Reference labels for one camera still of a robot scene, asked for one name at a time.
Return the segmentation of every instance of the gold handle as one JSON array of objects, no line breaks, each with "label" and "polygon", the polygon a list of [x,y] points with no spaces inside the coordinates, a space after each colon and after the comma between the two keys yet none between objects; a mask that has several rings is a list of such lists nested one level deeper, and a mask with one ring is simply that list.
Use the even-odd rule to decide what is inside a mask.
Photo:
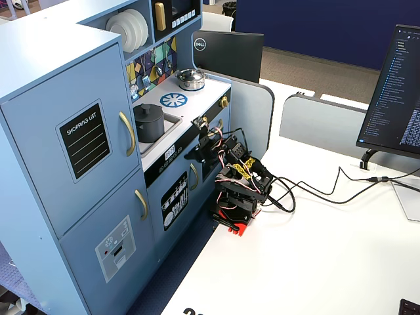
[{"label": "gold handle", "polygon": [[[223,119],[219,119],[219,127],[218,127],[220,130],[222,130],[223,129]],[[208,137],[212,137],[212,136],[214,136],[214,135],[217,135],[218,133],[209,133],[207,136]]]},{"label": "gold handle", "polygon": [[197,188],[198,182],[200,181],[200,178],[198,177],[197,169],[196,169],[196,167],[194,166],[193,163],[190,164],[190,167],[191,167],[192,171],[194,172],[194,174],[196,175],[196,184],[194,186],[191,186],[191,190],[194,190],[194,189]]},{"label": "gold handle", "polygon": [[156,28],[158,31],[164,31],[166,28],[165,6],[161,2],[155,3]]},{"label": "gold handle", "polygon": [[131,147],[127,150],[127,156],[130,156],[131,154],[133,154],[134,149],[136,148],[136,138],[134,137],[134,130],[133,130],[133,127],[131,126],[129,120],[127,119],[127,117],[125,117],[123,112],[119,113],[119,118],[123,121],[123,123],[125,124],[125,126],[127,127],[127,129],[130,132]]},{"label": "gold handle", "polygon": [[228,101],[227,96],[222,97],[222,99],[220,100],[220,106],[221,108],[226,108],[229,106],[229,101]]},{"label": "gold handle", "polygon": [[147,207],[147,203],[146,203],[146,201],[144,200],[144,198],[143,198],[143,196],[142,196],[142,194],[136,189],[135,191],[134,191],[134,193],[136,194],[136,196],[140,199],[140,201],[143,203],[143,207],[144,207],[144,215],[142,215],[141,216],[141,221],[144,221],[144,220],[146,220],[146,218],[147,218],[147,216],[148,216],[148,214],[149,214],[149,208]]}]

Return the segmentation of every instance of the pot lid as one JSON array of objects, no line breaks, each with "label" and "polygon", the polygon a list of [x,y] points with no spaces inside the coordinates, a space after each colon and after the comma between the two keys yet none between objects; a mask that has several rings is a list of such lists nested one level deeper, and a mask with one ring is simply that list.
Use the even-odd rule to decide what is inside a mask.
[{"label": "pot lid", "polygon": [[151,123],[159,120],[163,115],[162,108],[154,104],[141,104],[134,107],[133,110],[136,122],[140,123]]},{"label": "pot lid", "polygon": [[201,82],[204,79],[204,72],[195,69],[183,70],[178,74],[178,78],[184,82]]}]

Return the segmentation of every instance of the black monitor back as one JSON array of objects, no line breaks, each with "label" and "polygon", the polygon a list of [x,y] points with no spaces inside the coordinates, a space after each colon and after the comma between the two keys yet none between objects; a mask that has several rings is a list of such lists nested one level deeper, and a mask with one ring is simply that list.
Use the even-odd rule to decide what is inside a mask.
[{"label": "black monitor back", "polygon": [[198,68],[258,83],[264,35],[196,31],[194,63]]}]

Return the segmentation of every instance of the black pot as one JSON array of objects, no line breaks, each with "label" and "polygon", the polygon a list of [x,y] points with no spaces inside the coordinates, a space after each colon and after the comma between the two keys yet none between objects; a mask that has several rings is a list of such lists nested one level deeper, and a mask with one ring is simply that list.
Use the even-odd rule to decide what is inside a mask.
[{"label": "black pot", "polygon": [[138,141],[143,143],[156,142],[165,133],[163,110],[153,104],[141,104],[134,107]]}]

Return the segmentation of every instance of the colorful tile backsplash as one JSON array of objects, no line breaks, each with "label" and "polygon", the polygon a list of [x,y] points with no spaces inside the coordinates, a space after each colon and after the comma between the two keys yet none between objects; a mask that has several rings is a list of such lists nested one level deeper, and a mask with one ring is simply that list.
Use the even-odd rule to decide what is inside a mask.
[{"label": "colorful tile backsplash", "polygon": [[[154,51],[150,50],[127,65],[127,76],[129,78],[132,102],[135,102],[139,97],[150,92],[156,85],[165,81],[167,77],[177,70],[177,42],[175,37],[168,39],[156,47],[156,64],[163,70],[161,77],[156,73],[154,62]],[[144,88],[142,80],[145,75],[149,76],[151,82],[148,89]]]}]

